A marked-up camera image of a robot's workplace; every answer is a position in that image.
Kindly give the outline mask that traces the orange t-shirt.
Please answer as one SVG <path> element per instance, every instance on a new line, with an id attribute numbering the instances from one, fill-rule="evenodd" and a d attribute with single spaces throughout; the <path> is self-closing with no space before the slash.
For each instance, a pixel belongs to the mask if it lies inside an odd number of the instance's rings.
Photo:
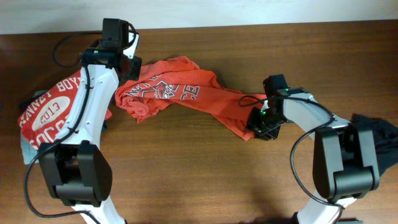
<path id="1" fill-rule="evenodd" d="M 141 67 L 138 81 L 128 80 L 115 92 L 116 106 L 137 122 L 173 103 L 206 112 L 245 141 L 255 134 L 246 128 L 252 106 L 238 104 L 244 93 L 221 86 L 214 72 L 201 69 L 186 56 Z"/>

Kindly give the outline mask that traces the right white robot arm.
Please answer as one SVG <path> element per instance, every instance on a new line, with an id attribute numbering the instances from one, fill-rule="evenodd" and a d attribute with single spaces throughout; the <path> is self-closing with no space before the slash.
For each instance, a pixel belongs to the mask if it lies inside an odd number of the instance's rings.
<path id="1" fill-rule="evenodd" d="M 303 88 L 281 88 L 250 103 L 239 99 L 242 107 L 253 108 L 250 127 L 263 138 L 275 139 L 280 126 L 292 122 L 304 134 L 293 144 L 289 163 L 299 187 L 309 201 L 295 212 L 291 223 L 341 223 L 343 211 L 379 187 L 379 169 L 373 133 L 342 119 L 314 99 Z M 305 138 L 314 141 L 312 176 L 315 191 L 302 183 L 295 168 L 295 153 Z"/>

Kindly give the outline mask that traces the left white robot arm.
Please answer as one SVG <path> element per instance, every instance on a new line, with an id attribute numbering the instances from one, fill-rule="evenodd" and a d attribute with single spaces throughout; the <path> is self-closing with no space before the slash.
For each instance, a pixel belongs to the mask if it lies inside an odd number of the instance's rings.
<path id="1" fill-rule="evenodd" d="M 100 151 L 108 105 L 118 88 L 122 60 L 126 77 L 139 78 L 142 60 L 126 50 L 88 49 L 81 83 L 64 127 L 53 144 L 39 148 L 39 164 L 50 195 L 71 206 L 87 223 L 125 223 L 111 200 L 113 173 Z"/>

